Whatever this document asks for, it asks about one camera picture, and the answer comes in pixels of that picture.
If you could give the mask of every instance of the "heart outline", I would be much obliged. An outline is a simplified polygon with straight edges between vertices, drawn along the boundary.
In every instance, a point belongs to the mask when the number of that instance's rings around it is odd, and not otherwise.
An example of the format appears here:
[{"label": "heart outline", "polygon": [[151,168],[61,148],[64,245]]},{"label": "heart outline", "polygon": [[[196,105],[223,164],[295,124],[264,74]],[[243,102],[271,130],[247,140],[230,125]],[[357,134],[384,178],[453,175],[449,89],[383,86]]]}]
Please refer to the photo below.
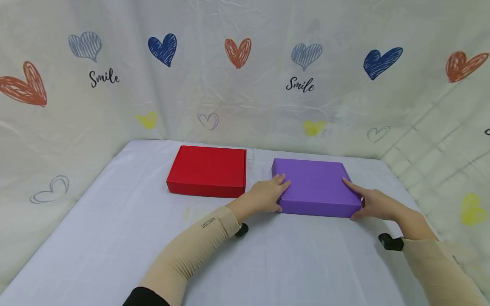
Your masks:
[{"label": "heart outline", "polygon": [[[369,139],[371,142],[378,142],[381,139],[383,139],[386,135],[388,135],[388,133],[391,131],[391,129],[392,128],[389,127],[389,126],[383,126],[379,130],[377,128],[375,128],[375,127],[372,127],[372,128],[369,129],[369,131],[366,134],[367,135],[367,139]],[[375,133],[374,133],[375,136],[378,135],[379,133],[381,133],[381,131],[384,131],[384,133],[381,134],[377,140],[373,140],[373,139],[371,139],[371,136],[370,136],[370,134],[371,134],[372,131],[375,131]]]},{"label": "heart outline", "polygon": [[150,37],[148,38],[148,49],[160,62],[170,67],[173,56],[177,51],[177,37],[169,33],[165,35],[162,42],[156,37]]},{"label": "heart outline", "polygon": [[97,54],[102,49],[102,40],[94,32],[83,32],[80,37],[68,36],[68,45],[73,55],[79,58],[90,58],[97,62]]},{"label": "heart outline", "polygon": [[26,82],[13,76],[0,77],[0,92],[16,101],[45,107],[48,97],[39,71],[29,61],[24,62],[23,70]]},{"label": "heart outline", "polygon": [[[201,117],[206,118],[206,123],[209,122],[210,118],[214,118],[215,123],[214,123],[213,127],[209,128],[204,122],[202,122]],[[208,130],[212,131],[218,126],[218,122],[220,121],[220,118],[218,117],[218,115],[216,113],[210,113],[208,116],[206,116],[205,114],[197,115],[197,120],[199,120],[199,122],[201,122],[201,124],[204,125]]]},{"label": "heart outline", "polygon": [[303,71],[306,71],[306,68],[316,61],[322,52],[323,47],[320,44],[311,44],[306,47],[305,44],[300,43],[293,48],[291,59],[295,64],[300,65]]},{"label": "heart outline", "polygon": [[157,121],[156,112],[149,112],[146,116],[136,114],[136,119],[138,122],[147,130],[152,130]]},{"label": "heart outline", "polygon": [[[63,195],[59,196],[56,199],[48,200],[48,201],[43,201],[43,200],[39,200],[36,198],[38,195],[43,194],[43,193],[53,193],[54,194],[53,186],[54,186],[54,183],[56,183],[57,181],[61,181],[63,183],[63,186],[65,187],[65,193],[63,193]],[[29,198],[29,202],[31,202],[32,204],[42,204],[42,203],[49,203],[49,202],[59,200],[68,192],[69,188],[70,188],[70,181],[68,180],[68,178],[64,175],[58,175],[54,179],[52,179],[51,182],[49,183],[49,190],[43,190],[43,191],[36,193],[35,195],[31,196],[31,198]]]},{"label": "heart outline", "polygon": [[237,47],[237,44],[231,38],[227,38],[224,41],[226,55],[236,69],[240,69],[245,65],[251,49],[252,40],[250,38],[242,40],[239,47]]},{"label": "heart outline", "polygon": [[468,193],[461,203],[460,220],[463,225],[474,226],[488,220],[489,212],[480,207],[480,198],[476,193]]},{"label": "heart outline", "polygon": [[374,81],[380,74],[391,67],[402,55],[403,48],[395,47],[381,56],[379,50],[371,50],[364,59],[364,71]]},{"label": "heart outline", "polygon": [[446,75],[450,83],[456,83],[475,72],[488,59],[488,53],[480,53],[467,61],[466,53],[457,51],[446,62]]},{"label": "heart outline", "polygon": [[313,122],[311,120],[306,120],[303,122],[303,130],[307,136],[313,137],[320,133],[325,125],[325,121]]}]

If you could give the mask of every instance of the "purple box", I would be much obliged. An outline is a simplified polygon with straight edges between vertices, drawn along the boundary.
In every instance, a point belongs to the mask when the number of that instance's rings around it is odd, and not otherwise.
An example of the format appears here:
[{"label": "purple box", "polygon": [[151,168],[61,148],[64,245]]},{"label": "purple box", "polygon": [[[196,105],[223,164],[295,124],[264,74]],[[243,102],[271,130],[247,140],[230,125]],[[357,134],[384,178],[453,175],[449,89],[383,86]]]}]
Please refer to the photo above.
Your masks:
[{"label": "purple box", "polygon": [[342,163],[276,158],[272,175],[286,174],[291,185],[279,198],[284,213],[350,218],[361,200],[343,182],[350,180]]}]

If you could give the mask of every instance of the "gray heart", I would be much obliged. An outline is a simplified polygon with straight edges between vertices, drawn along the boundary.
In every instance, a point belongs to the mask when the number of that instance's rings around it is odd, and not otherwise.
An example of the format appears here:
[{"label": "gray heart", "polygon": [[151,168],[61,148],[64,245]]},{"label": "gray heart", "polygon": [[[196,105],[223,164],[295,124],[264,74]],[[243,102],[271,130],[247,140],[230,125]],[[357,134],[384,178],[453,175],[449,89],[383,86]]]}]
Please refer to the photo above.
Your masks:
[{"label": "gray heart", "polygon": [[[210,128],[209,119],[211,118],[215,119],[215,123],[213,124],[213,127]],[[212,131],[218,126],[218,122],[220,121],[220,118],[215,113],[211,113],[209,114],[209,116],[206,116],[204,114],[199,114],[197,115],[197,120],[199,120],[199,122],[201,122],[201,124],[204,125],[208,130]]]},{"label": "gray heart", "polygon": [[[62,195],[57,195],[54,193],[54,183],[56,183],[57,181],[61,181],[63,183],[64,190],[62,191],[63,192]],[[49,190],[40,191],[36,193],[29,199],[29,202],[31,202],[32,204],[41,204],[41,203],[49,203],[55,201],[63,197],[68,192],[69,187],[70,187],[70,181],[68,180],[68,178],[64,175],[58,175],[57,177],[51,180],[51,183],[49,184]]]},{"label": "gray heart", "polygon": [[372,142],[378,142],[381,139],[383,139],[388,134],[388,132],[390,130],[391,130],[391,128],[389,126],[384,126],[384,127],[380,128],[379,130],[377,128],[373,127],[367,132],[367,139],[369,139]]}]

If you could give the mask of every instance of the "arm sleeve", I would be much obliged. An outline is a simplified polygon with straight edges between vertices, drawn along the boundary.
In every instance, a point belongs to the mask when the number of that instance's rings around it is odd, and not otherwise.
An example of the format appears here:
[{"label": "arm sleeve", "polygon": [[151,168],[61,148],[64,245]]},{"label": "arm sleeve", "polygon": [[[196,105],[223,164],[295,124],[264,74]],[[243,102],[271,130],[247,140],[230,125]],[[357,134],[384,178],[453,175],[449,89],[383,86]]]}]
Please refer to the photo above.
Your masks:
[{"label": "arm sleeve", "polygon": [[180,306],[194,272],[239,229],[230,209],[225,206],[216,209],[174,238],[158,255],[139,286],[153,290],[170,306]]},{"label": "arm sleeve", "polygon": [[431,306],[488,306],[471,278],[439,241],[405,239],[403,253]]}]

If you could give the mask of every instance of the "backdrop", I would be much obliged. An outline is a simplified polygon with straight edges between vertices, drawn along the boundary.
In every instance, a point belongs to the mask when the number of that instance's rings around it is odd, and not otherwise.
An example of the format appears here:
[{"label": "backdrop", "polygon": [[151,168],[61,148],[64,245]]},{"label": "backdrop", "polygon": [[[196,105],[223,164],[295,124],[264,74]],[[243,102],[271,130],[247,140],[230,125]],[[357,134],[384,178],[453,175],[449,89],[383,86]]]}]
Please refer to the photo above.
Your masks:
[{"label": "backdrop", "polygon": [[490,298],[489,11],[0,0],[0,292],[145,138],[382,159]]}]

